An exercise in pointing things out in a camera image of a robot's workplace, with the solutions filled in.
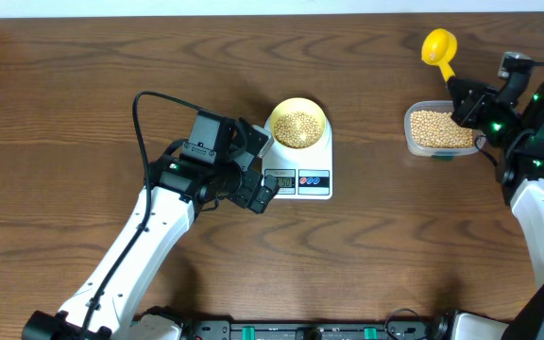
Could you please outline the yellow plastic measuring scoop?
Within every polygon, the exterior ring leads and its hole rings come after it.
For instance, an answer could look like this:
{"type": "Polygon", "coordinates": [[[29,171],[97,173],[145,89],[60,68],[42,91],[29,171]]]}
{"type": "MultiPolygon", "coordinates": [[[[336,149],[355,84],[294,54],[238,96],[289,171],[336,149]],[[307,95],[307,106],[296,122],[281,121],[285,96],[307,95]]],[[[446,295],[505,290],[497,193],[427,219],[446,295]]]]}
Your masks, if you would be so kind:
{"type": "Polygon", "coordinates": [[[433,30],[421,47],[421,59],[424,63],[439,68],[445,81],[455,76],[450,63],[457,52],[455,36],[444,28],[433,30]]]}

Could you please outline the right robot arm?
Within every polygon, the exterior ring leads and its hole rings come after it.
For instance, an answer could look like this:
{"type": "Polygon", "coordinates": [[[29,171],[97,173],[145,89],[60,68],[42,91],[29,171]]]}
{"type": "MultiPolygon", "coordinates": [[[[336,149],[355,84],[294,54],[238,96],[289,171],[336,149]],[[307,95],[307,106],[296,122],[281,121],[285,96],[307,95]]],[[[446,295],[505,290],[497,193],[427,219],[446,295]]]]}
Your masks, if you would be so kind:
{"type": "Polygon", "coordinates": [[[496,181],[524,233],[537,291],[510,322],[459,311],[449,316],[449,339],[544,339],[544,82],[524,112],[515,106],[527,76],[512,74],[499,90],[451,76],[452,120],[483,133],[500,150],[496,181]]]}

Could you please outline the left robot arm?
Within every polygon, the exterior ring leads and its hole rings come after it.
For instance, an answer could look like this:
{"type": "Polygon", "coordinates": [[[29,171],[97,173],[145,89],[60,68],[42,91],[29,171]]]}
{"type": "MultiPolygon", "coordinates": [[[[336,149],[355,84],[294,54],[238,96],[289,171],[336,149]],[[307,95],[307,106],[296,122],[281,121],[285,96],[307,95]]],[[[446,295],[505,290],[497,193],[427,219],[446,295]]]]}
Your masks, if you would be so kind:
{"type": "Polygon", "coordinates": [[[201,212],[223,199],[265,211],[279,184],[251,165],[273,143],[269,131],[243,119],[201,112],[189,138],[147,165],[132,215],[92,275],[56,314],[35,312],[22,340],[180,339],[180,322],[168,316],[134,318],[145,291],[201,212]]]}

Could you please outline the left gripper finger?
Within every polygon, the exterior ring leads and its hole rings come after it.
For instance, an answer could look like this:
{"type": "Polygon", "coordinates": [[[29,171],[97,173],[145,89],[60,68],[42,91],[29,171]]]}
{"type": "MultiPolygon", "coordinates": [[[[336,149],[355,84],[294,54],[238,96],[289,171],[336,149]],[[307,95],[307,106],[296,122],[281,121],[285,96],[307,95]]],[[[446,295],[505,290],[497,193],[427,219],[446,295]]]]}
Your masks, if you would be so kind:
{"type": "Polygon", "coordinates": [[[280,189],[278,179],[272,175],[266,175],[263,182],[258,184],[252,193],[247,207],[254,213],[264,213],[270,201],[280,189]]]}
{"type": "Polygon", "coordinates": [[[272,146],[272,134],[257,125],[250,125],[245,119],[237,121],[236,163],[247,170],[255,159],[261,159],[272,146]]]}

